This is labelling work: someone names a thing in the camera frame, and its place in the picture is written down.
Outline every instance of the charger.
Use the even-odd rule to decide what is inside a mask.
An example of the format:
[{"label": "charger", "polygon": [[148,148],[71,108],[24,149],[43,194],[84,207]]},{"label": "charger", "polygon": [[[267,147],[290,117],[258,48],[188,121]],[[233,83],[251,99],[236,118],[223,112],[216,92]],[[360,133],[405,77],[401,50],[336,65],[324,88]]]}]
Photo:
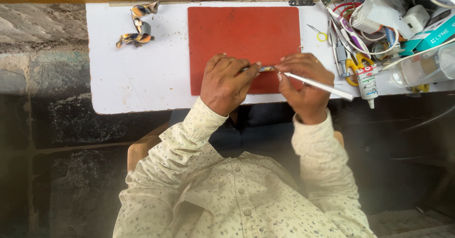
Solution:
[{"label": "charger", "polygon": [[413,33],[419,33],[424,30],[425,25],[429,21],[429,14],[422,5],[416,5],[409,9],[403,16],[403,21],[409,26],[409,30]]},{"label": "charger", "polygon": [[352,27],[363,31],[367,34],[373,34],[381,29],[381,24],[368,19],[371,9],[363,6],[361,9],[355,11],[351,17]]}]

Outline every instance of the wooden chair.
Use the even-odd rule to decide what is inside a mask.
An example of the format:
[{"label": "wooden chair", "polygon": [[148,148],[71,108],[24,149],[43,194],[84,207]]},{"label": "wooden chair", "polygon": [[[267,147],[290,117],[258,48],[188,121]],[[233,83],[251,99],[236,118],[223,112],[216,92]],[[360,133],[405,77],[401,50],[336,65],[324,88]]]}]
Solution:
[{"label": "wooden chair", "polygon": [[[140,140],[134,142],[128,148],[128,172],[136,168],[137,162],[141,159],[144,159],[148,156],[148,150],[156,146],[161,139],[159,135],[163,133],[169,127],[169,122],[159,126],[155,130],[152,130],[149,134],[145,135]],[[335,131],[335,138],[341,143],[344,147],[343,135],[339,131]]]}]

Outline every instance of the red mat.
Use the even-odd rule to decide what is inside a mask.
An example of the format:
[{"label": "red mat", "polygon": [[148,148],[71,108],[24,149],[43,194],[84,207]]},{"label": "red mat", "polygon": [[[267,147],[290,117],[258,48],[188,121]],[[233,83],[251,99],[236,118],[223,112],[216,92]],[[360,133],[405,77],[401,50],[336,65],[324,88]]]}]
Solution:
[{"label": "red mat", "polygon": [[[188,29],[193,96],[201,94],[204,68],[215,54],[274,66],[300,46],[297,7],[190,7]],[[302,82],[291,81],[301,88]],[[278,93],[276,72],[262,72],[248,93]]]}]

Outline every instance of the metal hinge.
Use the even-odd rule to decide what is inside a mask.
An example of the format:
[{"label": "metal hinge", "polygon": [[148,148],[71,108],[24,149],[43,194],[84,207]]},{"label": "metal hinge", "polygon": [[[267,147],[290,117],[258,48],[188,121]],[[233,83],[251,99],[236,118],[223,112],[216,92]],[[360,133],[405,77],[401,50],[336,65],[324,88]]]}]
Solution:
[{"label": "metal hinge", "polygon": [[313,0],[290,0],[289,1],[290,6],[313,6],[315,3],[313,3]]}]

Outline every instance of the white tabletop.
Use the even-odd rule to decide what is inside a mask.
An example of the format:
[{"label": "white tabletop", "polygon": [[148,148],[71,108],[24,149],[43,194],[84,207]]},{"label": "white tabletop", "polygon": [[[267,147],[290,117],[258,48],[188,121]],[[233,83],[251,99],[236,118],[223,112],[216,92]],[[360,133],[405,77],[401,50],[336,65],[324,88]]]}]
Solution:
[{"label": "white tabletop", "polygon": [[[287,2],[266,1],[162,4],[158,14],[143,18],[151,25],[156,40],[140,48],[128,44],[117,49],[115,43],[120,35],[136,31],[129,11],[133,5],[86,4],[92,103],[99,114],[171,110],[193,105],[197,96],[190,93],[188,7],[289,6]],[[360,96],[357,87],[338,77],[332,48],[327,42],[319,42],[316,32],[306,25],[327,31],[328,18],[322,5],[298,8],[303,52],[313,53],[335,74],[336,88]],[[409,93],[392,84],[389,72],[379,73],[376,79],[380,95]],[[453,81],[430,86],[430,91],[454,89]],[[281,101],[286,101],[281,94],[251,94],[244,104]]]}]

